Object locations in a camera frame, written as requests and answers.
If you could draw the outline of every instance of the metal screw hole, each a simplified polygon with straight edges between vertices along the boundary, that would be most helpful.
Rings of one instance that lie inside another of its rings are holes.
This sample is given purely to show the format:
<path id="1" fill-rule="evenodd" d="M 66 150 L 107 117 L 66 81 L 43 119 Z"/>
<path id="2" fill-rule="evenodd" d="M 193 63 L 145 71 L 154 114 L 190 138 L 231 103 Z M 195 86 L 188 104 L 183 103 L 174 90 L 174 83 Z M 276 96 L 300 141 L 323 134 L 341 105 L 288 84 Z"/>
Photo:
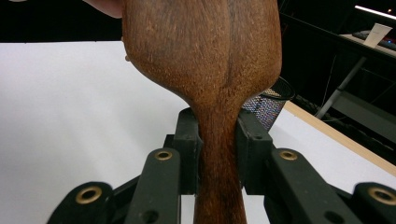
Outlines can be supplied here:
<path id="1" fill-rule="evenodd" d="M 386 189 L 369 188 L 369 194 L 381 203 L 387 205 L 396 205 L 396 195 Z"/>
<path id="2" fill-rule="evenodd" d="M 82 189 L 76 196 L 76 202 L 80 204 L 93 203 L 102 195 L 102 190 L 96 186 Z"/>

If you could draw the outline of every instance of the desk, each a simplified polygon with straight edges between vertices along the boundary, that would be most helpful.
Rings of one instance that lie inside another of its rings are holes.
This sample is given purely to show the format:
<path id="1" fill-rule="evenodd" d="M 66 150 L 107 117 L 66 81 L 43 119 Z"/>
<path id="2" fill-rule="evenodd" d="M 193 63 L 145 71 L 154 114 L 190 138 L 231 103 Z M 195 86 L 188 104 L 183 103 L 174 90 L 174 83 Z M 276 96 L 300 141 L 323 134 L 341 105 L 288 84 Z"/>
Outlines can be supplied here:
<path id="1" fill-rule="evenodd" d="M 139 175 L 187 105 L 124 61 L 121 42 L 0 44 L 0 223 L 44 223 L 74 187 Z M 293 104 L 270 131 L 330 184 L 396 187 L 396 168 Z M 244 196 L 248 223 L 268 223 Z M 191 223 L 193 197 L 182 197 Z"/>

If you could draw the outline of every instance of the finger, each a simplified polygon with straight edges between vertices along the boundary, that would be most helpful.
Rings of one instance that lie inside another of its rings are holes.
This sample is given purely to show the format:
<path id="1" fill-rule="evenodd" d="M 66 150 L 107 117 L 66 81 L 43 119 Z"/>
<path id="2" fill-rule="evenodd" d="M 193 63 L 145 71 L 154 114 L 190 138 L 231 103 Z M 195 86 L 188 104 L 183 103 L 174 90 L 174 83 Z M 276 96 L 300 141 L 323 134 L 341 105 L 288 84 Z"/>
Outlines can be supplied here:
<path id="1" fill-rule="evenodd" d="M 122 17 L 122 2 L 121 0 L 83 0 L 99 11 L 111 16 L 113 18 Z"/>

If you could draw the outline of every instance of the wooden spoon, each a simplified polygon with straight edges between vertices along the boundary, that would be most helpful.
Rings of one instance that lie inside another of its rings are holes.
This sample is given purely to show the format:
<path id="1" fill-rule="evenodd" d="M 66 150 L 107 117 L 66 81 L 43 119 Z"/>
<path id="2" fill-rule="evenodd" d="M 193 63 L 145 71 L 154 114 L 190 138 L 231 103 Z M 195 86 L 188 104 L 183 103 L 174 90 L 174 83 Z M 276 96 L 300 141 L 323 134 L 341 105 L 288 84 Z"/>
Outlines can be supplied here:
<path id="1" fill-rule="evenodd" d="M 204 141 L 194 223 L 246 223 L 234 125 L 281 66 L 276 0 L 123 0 L 133 65 L 184 99 Z"/>

